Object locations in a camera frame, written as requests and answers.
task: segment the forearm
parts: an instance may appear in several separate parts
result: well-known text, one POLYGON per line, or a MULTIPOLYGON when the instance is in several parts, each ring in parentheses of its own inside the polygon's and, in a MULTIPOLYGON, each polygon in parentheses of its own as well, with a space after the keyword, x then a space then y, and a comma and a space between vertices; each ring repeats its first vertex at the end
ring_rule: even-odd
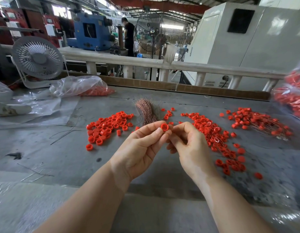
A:
POLYGON ((253 207, 221 176, 197 180, 220 233, 271 233, 253 207))
POLYGON ((117 186, 106 163, 35 233, 109 232, 128 186, 129 180, 117 186))

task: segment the red beam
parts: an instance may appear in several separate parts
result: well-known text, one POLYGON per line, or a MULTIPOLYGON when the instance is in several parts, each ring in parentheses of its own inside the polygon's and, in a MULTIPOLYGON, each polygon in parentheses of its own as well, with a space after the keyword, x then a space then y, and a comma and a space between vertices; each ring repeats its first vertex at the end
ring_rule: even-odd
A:
POLYGON ((111 0, 116 6, 121 7, 139 7, 148 6, 151 9, 159 9, 161 11, 179 11, 183 13, 204 14, 210 7, 206 5, 187 5, 178 4, 169 1, 149 1, 149 0, 111 0))

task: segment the white railing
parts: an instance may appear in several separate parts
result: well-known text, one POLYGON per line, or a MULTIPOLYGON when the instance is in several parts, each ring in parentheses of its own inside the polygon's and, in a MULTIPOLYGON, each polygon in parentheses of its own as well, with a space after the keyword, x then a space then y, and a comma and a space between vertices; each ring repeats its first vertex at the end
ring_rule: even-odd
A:
MULTIPOLYGON (((1 45, 4 49, 10 49, 11 46, 1 45)), ((210 64, 199 64, 190 62, 173 61, 171 64, 163 63, 163 60, 134 58, 127 56, 113 55, 109 53, 97 53, 90 50, 80 50, 77 48, 64 47, 59 48, 59 51, 67 60, 85 61, 89 74, 97 74, 95 62, 124 65, 123 72, 125 78, 132 78, 132 67, 141 66, 147 68, 157 68, 160 70, 159 81, 166 81, 169 70, 182 70, 197 72, 195 86, 202 86, 206 73, 231 75, 232 80, 229 89, 236 90, 243 76, 254 78, 268 78, 263 91, 270 92, 280 79, 283 79, 285 73, 275 72, 272 70, 259 70, 244 67, 234 66, 219 66, 210 64)))

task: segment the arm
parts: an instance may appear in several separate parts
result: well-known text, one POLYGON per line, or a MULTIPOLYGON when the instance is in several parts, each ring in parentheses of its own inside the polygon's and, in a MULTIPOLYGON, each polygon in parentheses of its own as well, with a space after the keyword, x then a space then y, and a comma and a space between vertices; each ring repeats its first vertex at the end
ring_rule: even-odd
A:
POLYGON ((151 165, 171 134, 171 130, 163 132, 162 123, 131 133, 111 159, 34 233, 109 232, 130 182, 151 165))
POLYGON ((178 151, 183 169, 204 195, 220 233, 273 232, 252 206, 218 174, 204 134, 191 123, 174 127, 167 149, 171 153, 178 151))

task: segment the man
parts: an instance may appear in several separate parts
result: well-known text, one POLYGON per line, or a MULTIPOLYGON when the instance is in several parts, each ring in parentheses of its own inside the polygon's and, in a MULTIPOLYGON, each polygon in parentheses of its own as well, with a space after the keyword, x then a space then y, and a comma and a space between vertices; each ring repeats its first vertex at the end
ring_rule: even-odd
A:
POLYGON ((129 23, 128 20, 123 17, 122 24, 125 27, 124 30, 124 39, 125 39, 125 48, 128 50, 127 56, 134 57, 134 30, 135 26, 132 23, 129 23))

